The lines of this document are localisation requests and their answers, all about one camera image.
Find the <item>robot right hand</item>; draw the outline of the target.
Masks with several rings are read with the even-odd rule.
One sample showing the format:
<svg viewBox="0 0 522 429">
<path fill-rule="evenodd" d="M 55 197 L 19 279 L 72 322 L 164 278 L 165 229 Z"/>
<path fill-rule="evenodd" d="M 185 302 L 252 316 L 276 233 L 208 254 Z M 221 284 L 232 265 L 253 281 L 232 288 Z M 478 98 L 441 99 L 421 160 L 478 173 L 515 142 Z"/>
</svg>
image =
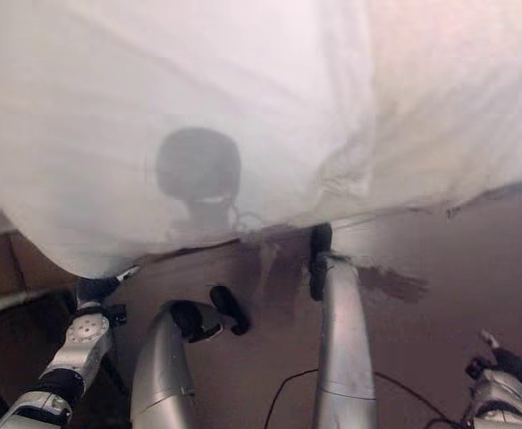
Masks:
<svg viewBox="0 0 522 429">
<path fill-rule="evenodd" d="M 515 377 L 522 384 L 522 357 L 504 348 L 489 331 L 481 330 L 479 337 L 492 352 L 494 362 L 482 356 L 473 357 L 468 362 L 465 373 L 476 381 L 484 370 L 499 371 Z"/>
</svg>

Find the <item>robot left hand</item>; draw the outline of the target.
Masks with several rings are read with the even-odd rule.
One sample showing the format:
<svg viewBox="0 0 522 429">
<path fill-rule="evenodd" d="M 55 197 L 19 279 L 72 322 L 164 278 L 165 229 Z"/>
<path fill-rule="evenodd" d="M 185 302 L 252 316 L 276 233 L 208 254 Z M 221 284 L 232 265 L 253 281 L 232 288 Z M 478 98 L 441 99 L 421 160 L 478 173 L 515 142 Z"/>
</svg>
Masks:
<svg viewBox="0 0 522 429">
<path fill-rule="evenodd" d="M 88 307 L 90 303 L 101 305 L 125 281 L 137 274 L 141 267 L 134 265 L 115 276 L 105 278 L 79 278 L 75 284 L 77 308 Z"/>
</svg>

